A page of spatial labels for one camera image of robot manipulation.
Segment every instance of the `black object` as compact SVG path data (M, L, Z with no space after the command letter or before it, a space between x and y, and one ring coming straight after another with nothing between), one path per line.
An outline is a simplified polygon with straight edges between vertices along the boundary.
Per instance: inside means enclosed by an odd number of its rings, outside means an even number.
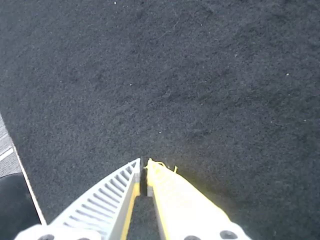
M23 174L0 178L0 240L12 240L35 224L40 219Z

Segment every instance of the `dark gray carpet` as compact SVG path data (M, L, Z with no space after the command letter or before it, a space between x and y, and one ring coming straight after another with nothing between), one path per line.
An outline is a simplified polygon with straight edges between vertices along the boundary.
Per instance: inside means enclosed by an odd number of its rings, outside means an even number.
M145 156L255 240L319 239L320 1L115 1L1 2L0 111L46 219Z

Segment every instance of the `screw hole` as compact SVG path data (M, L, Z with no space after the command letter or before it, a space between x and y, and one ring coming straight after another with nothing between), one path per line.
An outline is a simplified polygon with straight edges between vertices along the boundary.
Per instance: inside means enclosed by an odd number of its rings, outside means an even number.
M201 239L198 238L197 236L186 236L184 240L201 240Z
M228 230L223 230L220 232L220 237L222 239L226 239L226 240L229 240L229 239L237 239L238 236L232 232L232 231L228 231Z
M55 236L51 234L46 234L38 238L38 240L54 240Z

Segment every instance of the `yellow thread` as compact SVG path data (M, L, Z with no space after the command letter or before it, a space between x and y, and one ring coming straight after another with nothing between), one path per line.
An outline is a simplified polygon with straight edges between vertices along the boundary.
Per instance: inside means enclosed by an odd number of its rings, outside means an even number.
M162 167L168 168L162 161L155 161L155 163L161 165ZM177 167L177 166L174 166L173 172L174 172L175 174L177 173L177 170L178 170L178 167Z

